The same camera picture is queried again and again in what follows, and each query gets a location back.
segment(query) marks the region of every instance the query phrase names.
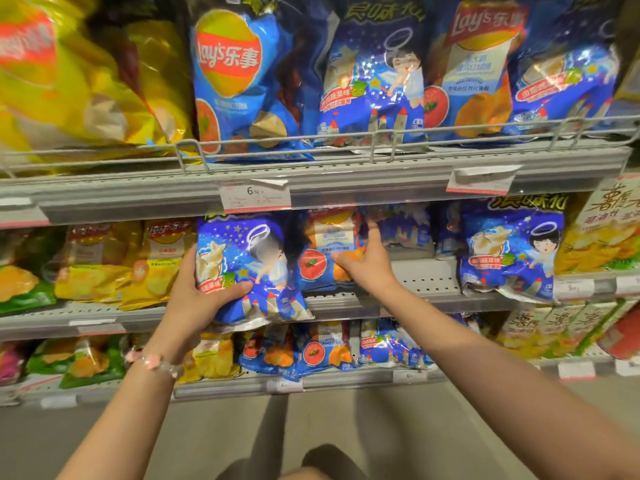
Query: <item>left hand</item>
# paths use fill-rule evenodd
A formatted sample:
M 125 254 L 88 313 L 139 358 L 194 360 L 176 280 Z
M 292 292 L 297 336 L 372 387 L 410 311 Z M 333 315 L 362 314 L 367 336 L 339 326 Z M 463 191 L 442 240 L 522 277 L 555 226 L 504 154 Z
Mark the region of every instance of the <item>left hand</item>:
M 178 364 L 200 341 L 200 332 L 211 323 L 218 310 L 229 301 L 242 298 L 251 291 L 251 281 L 229 288 L 203 293 L 196 288 L 196 246 L 182 258 L 180 271 L 173 283 L 166 311 L 148 344 L 146 354 L 160 354 Z

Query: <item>gray floor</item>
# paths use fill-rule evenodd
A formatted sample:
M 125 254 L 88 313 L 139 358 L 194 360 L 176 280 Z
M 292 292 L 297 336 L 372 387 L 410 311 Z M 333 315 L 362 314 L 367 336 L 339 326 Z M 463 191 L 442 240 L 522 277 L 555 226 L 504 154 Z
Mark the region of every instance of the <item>gray floor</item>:
M 570 387 L 640 437 L 640 378 Z M 0 408 L 3 478 L 55 478 L 101 410 Z M 302 463 L 336 480 L 533 478 L 440 383 L 175 403 L 146 479 L 271 480 Z

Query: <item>right arm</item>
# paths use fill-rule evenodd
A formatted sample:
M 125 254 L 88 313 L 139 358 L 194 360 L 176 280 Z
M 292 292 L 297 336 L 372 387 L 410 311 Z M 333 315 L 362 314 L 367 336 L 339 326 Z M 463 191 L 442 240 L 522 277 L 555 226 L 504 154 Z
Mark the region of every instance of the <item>right arm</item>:
M 404 288 L 374 222 L 363 259 L 336 253 L 332 258 L 428 352 L 536 476 L 640 479 L 640 448 L 599 409 Z

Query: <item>left arm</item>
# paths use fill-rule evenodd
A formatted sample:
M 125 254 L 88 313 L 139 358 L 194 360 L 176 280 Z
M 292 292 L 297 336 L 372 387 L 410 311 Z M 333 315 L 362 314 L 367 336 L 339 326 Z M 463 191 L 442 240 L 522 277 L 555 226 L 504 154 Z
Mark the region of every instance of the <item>left arm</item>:
M 182 259 L 162 322 L 145 346 L 178 364 L 220 306 L 244 296 L 251 282 L 204 294 L 195 287 L 195 247 Z M 57 480 L 142 480 L 164 421 L 175 380 L 134 363 L 100 419 L 68 460 Z

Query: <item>bracelet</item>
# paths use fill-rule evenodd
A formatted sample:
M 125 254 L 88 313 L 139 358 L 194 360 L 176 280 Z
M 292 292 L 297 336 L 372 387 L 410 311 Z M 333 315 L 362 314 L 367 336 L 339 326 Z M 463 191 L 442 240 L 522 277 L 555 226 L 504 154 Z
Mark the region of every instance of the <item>bracelet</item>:
M 164 360 L 158 354 L 144 355 L 142 352 L 132 350 L 128 352 L 127 355 L 125 355 L 125 360 L 129 363 L 141 361 L 142 364 L 150 371 L 165 372 L 171 375 L 171 377 L 176 380 L 180 379 L 184 372 L 182 364 L 172 364 L 171 362 Z

